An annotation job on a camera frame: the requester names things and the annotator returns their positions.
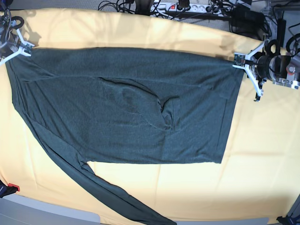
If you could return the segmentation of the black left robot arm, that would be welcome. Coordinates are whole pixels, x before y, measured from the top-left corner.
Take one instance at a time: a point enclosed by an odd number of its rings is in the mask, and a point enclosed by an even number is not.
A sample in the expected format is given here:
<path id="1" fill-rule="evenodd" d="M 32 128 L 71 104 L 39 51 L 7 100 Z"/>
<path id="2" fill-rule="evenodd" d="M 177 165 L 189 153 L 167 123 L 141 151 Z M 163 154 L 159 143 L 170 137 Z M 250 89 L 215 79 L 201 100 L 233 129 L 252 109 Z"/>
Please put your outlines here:
<path id="1" fill-rule="evenodd" d="M 268 41 L 254 55 L 255 75 L 259 88 L 268 80 L 275 85 L 292 89 L 300 87 L 300 35 L 292 36 L 286 43 L 286 55 L 280 53 L 278 40 Z"/>

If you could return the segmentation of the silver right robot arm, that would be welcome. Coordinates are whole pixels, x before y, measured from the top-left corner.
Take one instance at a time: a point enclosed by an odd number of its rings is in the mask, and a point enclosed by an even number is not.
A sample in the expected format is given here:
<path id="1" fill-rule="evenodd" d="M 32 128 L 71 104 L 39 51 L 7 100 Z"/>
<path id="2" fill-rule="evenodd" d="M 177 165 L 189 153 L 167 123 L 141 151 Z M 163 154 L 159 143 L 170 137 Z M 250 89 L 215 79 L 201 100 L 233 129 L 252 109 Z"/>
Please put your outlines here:
<path id="1" fill-rule="evenodd" d="M 20 16 L 12 16 L 9 6 L 0 2 L 0 57 L 5 58 L 15 53 L 20 46 L 20 38 L 14 33 L 24 25 L 24 19 Z"/>

